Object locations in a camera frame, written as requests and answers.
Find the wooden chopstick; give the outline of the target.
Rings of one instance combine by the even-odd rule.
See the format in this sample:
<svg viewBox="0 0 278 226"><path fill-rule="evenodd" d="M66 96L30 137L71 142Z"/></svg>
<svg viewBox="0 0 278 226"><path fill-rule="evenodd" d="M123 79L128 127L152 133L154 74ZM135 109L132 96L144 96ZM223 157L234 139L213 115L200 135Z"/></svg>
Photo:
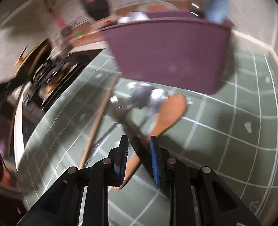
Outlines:
<svg viewBox="0 0 278 226"><path fill-rule="evenodd" d="M86 161L89 157L89 154L92 150L93 143L96 139L96 135L97 135L97 132L99 130L99 126L100 126L102 117L104 115L104 112L105 112L105 109L106 109L106 106L107 106L107 103L108 103L108 99L111 96L111 93L112 93L112 91L113 91L113 89L114 89L114 87L115 87L115 85L117 84L118 81L119 81L119 76L115 76L113 81L111 82L103 100L102 100L102 103L101 103L101 105L98 109L97 115L94 119L93 126L92 126L92 129L91 129L90 135L89 135L89 139L87 141L85 150L83 152L80 163L78 165L78 169L83 169L84 166L85 166L85 163L86 163Z"/></svg>

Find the brown wooden spoon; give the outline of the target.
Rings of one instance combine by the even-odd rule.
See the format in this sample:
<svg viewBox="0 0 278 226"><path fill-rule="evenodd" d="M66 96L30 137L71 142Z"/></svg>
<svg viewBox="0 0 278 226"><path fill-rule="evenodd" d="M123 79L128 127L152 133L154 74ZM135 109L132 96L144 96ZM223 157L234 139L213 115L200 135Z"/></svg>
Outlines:
<svg viewBox="0 0 278 226"><path fill-rule="evenodd" d="M167 100L162 104L154 128L147 135L147 138L141 145L143 151L147 151L148 142L151 136L160 136L170 127L172 127L175 123L179 121L184 112L187 110L188 104L185 96L179 93L175 93L168 97ZM120 187L114 187L116 190L121 190L126 186L129 180L132 178L133 174L137 171L141 163L143 162L143 158L140 158L137 154L133 155L126 164L126 173L125 179Z"/></svg>

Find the gold pot lid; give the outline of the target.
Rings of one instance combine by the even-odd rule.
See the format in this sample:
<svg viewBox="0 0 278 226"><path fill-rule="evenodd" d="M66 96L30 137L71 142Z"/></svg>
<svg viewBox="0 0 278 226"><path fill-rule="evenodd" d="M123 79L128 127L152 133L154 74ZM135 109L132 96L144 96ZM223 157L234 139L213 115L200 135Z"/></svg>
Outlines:
<svg viewBox="0 0 278 226"><path fill-rule="evenodd" d="M48 38L44 39L24 57L23 54L26 48L27 47L21 52L19 58L14 64L14 66L19 66L16 70L15 77L20 73L27 74L29 71L35 73L39 66L49 58L52 50L51 42Z"/></svg>

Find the stainless steel spoon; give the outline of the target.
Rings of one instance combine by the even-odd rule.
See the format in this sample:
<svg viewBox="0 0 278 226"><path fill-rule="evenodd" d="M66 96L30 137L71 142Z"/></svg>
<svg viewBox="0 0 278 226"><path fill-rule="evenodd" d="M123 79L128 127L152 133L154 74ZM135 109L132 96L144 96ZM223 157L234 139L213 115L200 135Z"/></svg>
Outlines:
<svg viewBox="0 0 278 226"><path fill-rule="evenodd" d="M145 108L147 117L159 112L162 104L168 99L168 92L162 88L156 88L149 83L136 82L133 85L129 98L135 108Z"/></svg>

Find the purple utensil holder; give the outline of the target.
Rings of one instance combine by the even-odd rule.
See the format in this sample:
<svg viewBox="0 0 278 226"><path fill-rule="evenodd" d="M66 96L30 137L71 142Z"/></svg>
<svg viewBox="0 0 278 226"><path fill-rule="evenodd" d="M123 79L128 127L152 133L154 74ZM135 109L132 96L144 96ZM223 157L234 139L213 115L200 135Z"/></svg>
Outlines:
<svg viewBox="0 0 278 226"><path fill-rule="evenodd" d="M231 30L187 10L147 13L149 20L101 29L123 77L214 94L221 86Z"/></svg>

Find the light blue rice scoop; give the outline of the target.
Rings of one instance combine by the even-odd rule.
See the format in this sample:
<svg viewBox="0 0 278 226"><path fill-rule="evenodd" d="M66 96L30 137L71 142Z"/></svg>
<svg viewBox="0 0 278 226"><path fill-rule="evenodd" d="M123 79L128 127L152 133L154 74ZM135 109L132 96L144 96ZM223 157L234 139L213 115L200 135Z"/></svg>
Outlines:
<svg viewBox="0 0 278 226"><path fill-rule="evenodd" d="M229 6L229 0L206 0L204 18L208 21L222 24L228 13Z"/></svg>

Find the cartoon couple wall sticker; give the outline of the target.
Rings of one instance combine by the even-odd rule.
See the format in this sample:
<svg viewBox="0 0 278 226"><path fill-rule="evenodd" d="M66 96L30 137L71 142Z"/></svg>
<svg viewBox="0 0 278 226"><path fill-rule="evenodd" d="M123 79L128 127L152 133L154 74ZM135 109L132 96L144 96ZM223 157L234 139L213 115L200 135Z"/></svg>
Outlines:
<svg viewBox="0 0 278 226"><path fill-rule="evenodd" d="M60 28L63 38L73 36L72 27L69 26L59 10L57 0L43 0L47 13L51 16L56 25ZM110 15L110 6L107 0L78 0L83 10L94 21L105 19Z"/></svg>

